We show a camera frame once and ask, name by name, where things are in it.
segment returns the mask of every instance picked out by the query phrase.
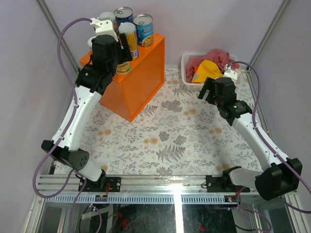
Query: pink towel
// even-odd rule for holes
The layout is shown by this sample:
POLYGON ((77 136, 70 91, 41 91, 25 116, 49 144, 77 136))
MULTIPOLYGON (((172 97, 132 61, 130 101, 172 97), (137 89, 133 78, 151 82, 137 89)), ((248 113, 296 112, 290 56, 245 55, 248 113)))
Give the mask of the pink towel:
MULTIPOLYGON (((209 60, 216 63, 219 67, 219 70, 222 71, 225 65, 229 64, 230 62, 234 62, 234 60, 230 59, 229 53, 223 50, 212 50, 204 57, 194 57, 190 58, 188 64, 186 66, 186 77, 187 82, 191 83, 194 75, 194 67, 199 66, 204 60, 209 60)), ((239 64, 234 64, 232 66, 233 69, 239 68, 239 64)))

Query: orange shelf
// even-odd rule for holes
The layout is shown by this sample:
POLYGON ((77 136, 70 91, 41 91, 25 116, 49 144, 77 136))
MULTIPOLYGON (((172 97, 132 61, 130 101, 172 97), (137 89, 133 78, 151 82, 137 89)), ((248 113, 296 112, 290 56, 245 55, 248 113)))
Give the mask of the orange shelf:
MULTIPOLYGON (((138 47, 139 58, 131 61, 131 71, 116 74, 107 87, 100 104, 132 122, 164 84, 165 37, 154 34, 154 43, 138 47)), ((92 53, 85 55, 82 66, 89 61, 92 53)))

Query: canned food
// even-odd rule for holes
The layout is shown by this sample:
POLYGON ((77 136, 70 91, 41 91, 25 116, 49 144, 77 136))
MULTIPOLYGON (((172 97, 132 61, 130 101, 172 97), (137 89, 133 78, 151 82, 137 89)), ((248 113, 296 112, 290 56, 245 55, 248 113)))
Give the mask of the canned food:
POLYGON ((117 74, 127 74, 131 70, 131 63, 130 62, 124 62, 117 66, 116 73, 117 74))
POLYGON ((107 11, 107 12, 101 13, 99 15, 99 20, 101 21, 110 20, 113 24, 113 29, 116 30, 118 28, 117 22, 116 22, 116 16, 112 12, 107 11))
POLYGON ((88 46, 91 48, 91 51, 92 51, 92 45, 93 45, 93 42, 92 42, 92 39, 96 38, 96 36, 92 36, 88 41, 87 41, 87 44, 88 46))
POLYGON ((120 26, 121 23, 130 22, 133 23, 133 10, 129 7, 120 7, 114 11, 116 16, 117 25, 120 26))
POLYGON ((126 34, 126 39, 128 46, 133 57, 133 60, 138 58, 138 47, 137 47, 137 36, 136 36, 136 27, 133 23, 122 23, 119 26, 119 32, 126 34))
POLYGON ((146 47, 154 43, 153 19, 150 15, 141 14, 135 17, 137 40, 140 46, 146 47))

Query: floral tablecloth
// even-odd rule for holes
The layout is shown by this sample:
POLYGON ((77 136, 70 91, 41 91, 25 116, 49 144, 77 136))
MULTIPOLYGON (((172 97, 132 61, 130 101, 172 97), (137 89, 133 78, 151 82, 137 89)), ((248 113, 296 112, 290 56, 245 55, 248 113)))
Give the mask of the floral tablecloth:
MULTIPOLYGON (((254 100, 246 75, 236 82, 238 99, 254 100)), ((84 129, 80 148, 113 175, 207 175, 242 166, 260 170, 254 153, 222 119, 214 105, 181 82, 180 70, 166 70, 165 83, 130 123, 99 103, 84 129)), ((57 163, 55 174, 70 168, 57 163)))

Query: white wall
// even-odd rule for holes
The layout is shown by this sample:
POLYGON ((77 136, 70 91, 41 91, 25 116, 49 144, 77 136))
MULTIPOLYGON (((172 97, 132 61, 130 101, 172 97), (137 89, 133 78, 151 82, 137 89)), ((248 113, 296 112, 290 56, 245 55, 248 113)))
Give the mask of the white wall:
MULTIPOLYGON (((186 51, 224 49, 250 61, 282 0, 45 0, 58 26, 79 17, 97 17, 129 6, 134 15, 154 18, 154 31, 166 36, 166 65, 180 66, 186 51)), ((87 52, 91 27, 77 25, 65 36, 77 61, 87 52)))
POLYGON ((57 61, 56 37, 36 1, 2 2, 0 32, 0 232, 18 233, 35 197, 32 176, 44 156, 41 142, 61 123, 69 85, 57 61))
MULTIPOLYGON (((302 162, 311 184, 311 1, 295 0, 281 18, 255 67, 261 75, 263 111, 273 139, 291 158, 302 162)), ((300 184, 303 209, 311 195, 300 184)), ((311 215, 307 215, 311 226, 311 215)))

